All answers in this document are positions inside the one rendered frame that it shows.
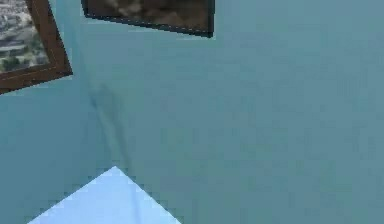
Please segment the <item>brown framed wall picture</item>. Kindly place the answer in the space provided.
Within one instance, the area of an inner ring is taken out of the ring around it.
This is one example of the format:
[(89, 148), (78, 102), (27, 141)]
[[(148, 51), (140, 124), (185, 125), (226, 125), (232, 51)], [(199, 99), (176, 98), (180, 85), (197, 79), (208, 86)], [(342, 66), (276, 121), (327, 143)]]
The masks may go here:
[(48, 0), (0, 0), (0, 95), (72, 75)]

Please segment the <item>black framed wall picture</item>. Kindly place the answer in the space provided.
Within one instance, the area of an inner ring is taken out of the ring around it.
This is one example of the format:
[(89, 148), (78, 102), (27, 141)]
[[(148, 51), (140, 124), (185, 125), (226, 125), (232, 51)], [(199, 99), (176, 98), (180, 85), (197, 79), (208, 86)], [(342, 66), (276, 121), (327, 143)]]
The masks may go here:
[(212, 38), (214, 0), (81, 0), (86, 18)]

